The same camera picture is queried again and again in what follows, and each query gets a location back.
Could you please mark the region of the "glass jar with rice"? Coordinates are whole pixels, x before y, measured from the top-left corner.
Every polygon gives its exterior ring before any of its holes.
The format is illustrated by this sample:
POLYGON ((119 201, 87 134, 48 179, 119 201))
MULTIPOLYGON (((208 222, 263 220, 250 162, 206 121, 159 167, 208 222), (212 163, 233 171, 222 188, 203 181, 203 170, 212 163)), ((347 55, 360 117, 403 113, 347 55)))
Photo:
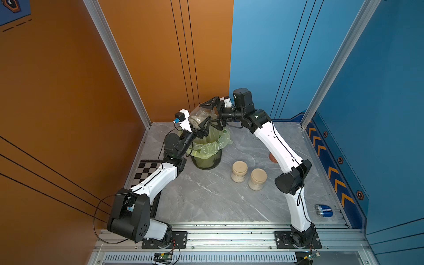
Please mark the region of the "glass jar with rice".
POLYGON ((188 120, 192 129, 200 130, 205 127, 206 130, 209 130, 209 123, 206 123, 205 126, 201 126, 201 123, 209 117, 210 120, 216 118, 215 112, 198 105, 192 112, 190 112, 188 120))

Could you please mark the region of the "red jar lid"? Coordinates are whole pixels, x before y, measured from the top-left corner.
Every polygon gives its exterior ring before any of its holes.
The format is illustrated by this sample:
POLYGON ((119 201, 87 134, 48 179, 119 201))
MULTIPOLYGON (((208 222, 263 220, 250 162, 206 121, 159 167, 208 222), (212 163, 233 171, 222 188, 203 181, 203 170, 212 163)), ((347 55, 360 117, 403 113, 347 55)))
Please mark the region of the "red jar lid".
POLYGON ((278 163, 278 161, 276 160, 276 158, 270 153, 269 154, 269 159, 273 162, 273 163, 278 163))

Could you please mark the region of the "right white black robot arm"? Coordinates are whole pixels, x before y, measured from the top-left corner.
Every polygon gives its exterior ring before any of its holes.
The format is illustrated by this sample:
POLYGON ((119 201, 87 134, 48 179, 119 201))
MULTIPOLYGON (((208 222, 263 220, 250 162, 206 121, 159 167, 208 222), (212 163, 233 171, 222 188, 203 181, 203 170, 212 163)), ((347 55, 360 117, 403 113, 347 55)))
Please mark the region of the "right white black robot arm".
POLYGON ((255 108, 251 91, 239 88, 233 91, 233 96, 233 100, 214 97, 200 104, 200 107, 217 111, 217 124, 220 127, 231 121, 239 121, 267 147, 282 171, 274 182, 288 203, 293 244, 298 248, 312 247, 318 234, 310 220, 304 198, 305 179, 312 167, 311 162, 295 153, 264 110, 255 108))

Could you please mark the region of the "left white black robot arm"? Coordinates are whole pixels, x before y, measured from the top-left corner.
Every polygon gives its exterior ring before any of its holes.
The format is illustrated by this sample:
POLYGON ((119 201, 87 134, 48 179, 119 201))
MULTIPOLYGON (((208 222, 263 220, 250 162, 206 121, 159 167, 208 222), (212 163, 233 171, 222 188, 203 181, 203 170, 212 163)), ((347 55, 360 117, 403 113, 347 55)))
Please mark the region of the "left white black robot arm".
POLYGON ((182 122, 181 135, 170 132, 163 141, 161 166, 140 184, 121 189, 114 198, 107 230, 135 243, 152 240, 160 248, 172 242, 172 226, 151 218, 150 205, 159 193, 183 171, 188 149, 196 138, 209 135, 211 117, 195 128, 188 119, 182 122))

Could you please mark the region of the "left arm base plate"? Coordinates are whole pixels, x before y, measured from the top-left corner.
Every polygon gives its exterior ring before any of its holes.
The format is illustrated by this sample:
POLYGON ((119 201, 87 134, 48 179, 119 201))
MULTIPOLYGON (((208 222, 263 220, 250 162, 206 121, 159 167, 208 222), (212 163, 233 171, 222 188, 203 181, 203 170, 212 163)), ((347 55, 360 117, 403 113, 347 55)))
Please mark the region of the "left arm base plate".
POLYGON ((187 246, 187 235, 186 231, 172 231, 170 242, 166 243, 164 240, 156 240, 156 239, 143 239, 142 241, 142 249, 145 250, 153 250, 153 249, 169 249, 174 248, 174 244, 181 249, 185 249, 187 246))

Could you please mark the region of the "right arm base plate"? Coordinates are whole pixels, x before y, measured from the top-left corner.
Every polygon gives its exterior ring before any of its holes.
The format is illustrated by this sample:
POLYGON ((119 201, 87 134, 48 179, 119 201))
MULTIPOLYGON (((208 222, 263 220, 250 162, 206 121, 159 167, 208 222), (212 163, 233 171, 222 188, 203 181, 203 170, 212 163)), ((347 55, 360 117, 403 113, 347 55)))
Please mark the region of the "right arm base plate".
POLYGON ((322 249, 321 240, 317 232, 307 241, 302 242, 299 236, 295 236, 291 231, 275 231, 274 237, 278 249, 322 249))

